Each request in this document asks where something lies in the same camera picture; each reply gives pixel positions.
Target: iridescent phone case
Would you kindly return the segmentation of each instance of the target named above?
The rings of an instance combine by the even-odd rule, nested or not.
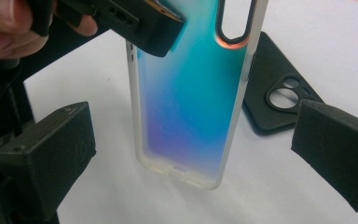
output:
[[[214,189],[226,166],[267,0],[252,1],[246,32],[235,39],[221,31],[222,0],[159,2],[185,25],[164,58],[127,42],[137,159]]]

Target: hand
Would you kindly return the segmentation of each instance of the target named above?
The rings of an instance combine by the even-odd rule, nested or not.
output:
[[[26,0],[0,0],[0,59],[21,58],[42,49],[48,38],[31,31],[32,23]],[[97,32],[97,24],[90,16],[84,16],[79,27],[72,28],[81,35]]]

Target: white background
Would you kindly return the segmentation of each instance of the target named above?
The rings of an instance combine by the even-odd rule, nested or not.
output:
[[[358,117],[358,2],[270,0],[263,31],[326,103]],[[36,120],[90,105],[97,155],[62,202],[61,223],[358,224],[349,204],[291,151],[293,130],[257,136],[243,113],[218,189],[145,169],[135,159],[125,41],[113,32],[29,78],[26,88]]]

